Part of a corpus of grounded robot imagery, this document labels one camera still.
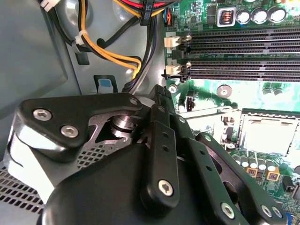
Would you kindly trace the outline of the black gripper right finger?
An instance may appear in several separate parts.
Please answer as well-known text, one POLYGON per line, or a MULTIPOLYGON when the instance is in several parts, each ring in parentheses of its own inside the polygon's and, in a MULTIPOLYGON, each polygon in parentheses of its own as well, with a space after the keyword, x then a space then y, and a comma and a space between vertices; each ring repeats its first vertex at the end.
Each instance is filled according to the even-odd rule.
POLYGON ((185 160, 196 215, 206 225, 286 225, 282 207, 208 133, 194 136, 174 115, 177 154, 185 160))

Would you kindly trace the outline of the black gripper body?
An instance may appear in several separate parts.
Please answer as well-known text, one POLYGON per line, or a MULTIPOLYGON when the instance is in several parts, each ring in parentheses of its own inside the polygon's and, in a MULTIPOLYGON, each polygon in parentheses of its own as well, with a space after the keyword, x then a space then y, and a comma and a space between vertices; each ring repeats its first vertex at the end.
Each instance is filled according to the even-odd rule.
POLYGON ((148 210, 140 198, 146 147, 125 147, 65 179, 52 192, 39 225, 202 225, 200 205, 180 172, 179 204, 148 210))

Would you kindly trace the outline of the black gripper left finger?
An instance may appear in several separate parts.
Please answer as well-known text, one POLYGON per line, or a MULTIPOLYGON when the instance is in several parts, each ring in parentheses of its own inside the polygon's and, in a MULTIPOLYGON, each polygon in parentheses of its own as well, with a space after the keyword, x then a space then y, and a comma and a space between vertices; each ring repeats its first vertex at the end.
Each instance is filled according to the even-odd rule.
POLYGON ((130 140, 130 151, 146 151, 138 180, 142 202, 172 209, 179 202, 173 114, 172 96, 159 85, 140 99, 122 92, 25 100, 15 112, 15 177, 34 188, 44 203, 64 180, 71 191, 96 183, 110 190, 120 163, 109 158, 108 179, 102 179, 99 163, 77 168, 79 154, 130 140))

